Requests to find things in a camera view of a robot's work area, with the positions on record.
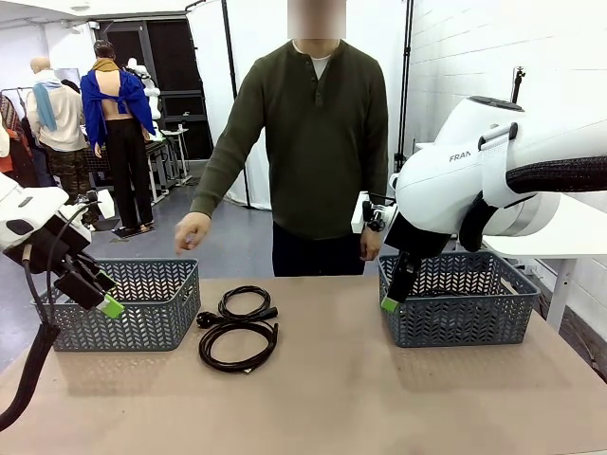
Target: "man's right hand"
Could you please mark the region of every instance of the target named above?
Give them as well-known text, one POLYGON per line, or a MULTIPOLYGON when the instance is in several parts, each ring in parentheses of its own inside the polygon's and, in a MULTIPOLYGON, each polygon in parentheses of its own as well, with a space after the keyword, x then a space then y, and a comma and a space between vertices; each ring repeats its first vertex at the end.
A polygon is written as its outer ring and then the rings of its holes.
POLYGON ((183 217, 175 227, 175 253, 192 251, 200 245, 211 227, 211 217, 193 211, 183 217))

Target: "dark door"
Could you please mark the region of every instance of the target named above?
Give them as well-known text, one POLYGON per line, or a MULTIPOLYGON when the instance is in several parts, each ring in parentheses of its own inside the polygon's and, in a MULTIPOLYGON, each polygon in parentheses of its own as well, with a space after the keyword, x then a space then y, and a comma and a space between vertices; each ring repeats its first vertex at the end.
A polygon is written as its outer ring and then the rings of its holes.
POLYGON ((135 57, 148 68, 160 89, 160 128, 183 124, 188 158, 209 158, 212 138, 188 21, 101 23, 100 36, 114 45, 119 66, 135 57))

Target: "coiled cable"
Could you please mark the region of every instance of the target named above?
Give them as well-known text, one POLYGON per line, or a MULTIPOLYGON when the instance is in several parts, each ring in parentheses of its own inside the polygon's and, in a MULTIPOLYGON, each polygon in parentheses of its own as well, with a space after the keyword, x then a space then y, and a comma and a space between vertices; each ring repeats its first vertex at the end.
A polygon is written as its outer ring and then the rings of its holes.
POLYGON ((201 329, 210 329, 198 344, 198 353, 203 362, 220 372, 251 373, 261 367, 276 348, 278 342, 278 324, 269 325, 266 320, 278 316, 278 309, 270 307, 269 293, 257 286, 241 286, 224 294, 218 304, 218 316, 211 312, 200 313, 196 323, 201 329), (253 293, 261 296, 264 301, 255 310, 244 315, 237 315, 228 309, 228 301, 237 294, 253 293), (234 330, 249 330, 267 340, 266 348, 259 354, 237 362, 224 362, 212 356, 212 345, 222 335, 234 330))

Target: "camouflage pants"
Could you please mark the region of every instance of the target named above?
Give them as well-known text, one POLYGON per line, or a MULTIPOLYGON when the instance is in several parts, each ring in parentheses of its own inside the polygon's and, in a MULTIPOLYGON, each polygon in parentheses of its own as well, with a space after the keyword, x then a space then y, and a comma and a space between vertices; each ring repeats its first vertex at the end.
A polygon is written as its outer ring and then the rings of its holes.
MULTIPOLYGON (((46 150, 48 167, 53 175, 59 177, 62 188, 69 195, 69 204, 73 204, 79 194, 86 194, 91 190, 84 150, 58 152, 50 147, 46 147, 46 150)), ((83 222, 87 224, 93 224, 98 220, 97 208, 90 209, 83 216, 83 222)))

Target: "white brick wall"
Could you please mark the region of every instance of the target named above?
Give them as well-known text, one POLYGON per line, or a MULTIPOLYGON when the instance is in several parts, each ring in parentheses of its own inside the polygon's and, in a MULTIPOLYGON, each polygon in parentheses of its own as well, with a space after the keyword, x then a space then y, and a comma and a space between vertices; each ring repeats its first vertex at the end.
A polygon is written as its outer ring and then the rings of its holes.
MULTIPOLYGON (((432 142, 461 99, 509 100, 519 65, 527 111, 605 105, 605 17, 604 0, 416 0, 406 153, 414 140, 432 142)), ((576 197, 607 211, 607 192, 576 197)), ((569 305, 607 339, 607 259, 579 260, 574 280, 569 305)))

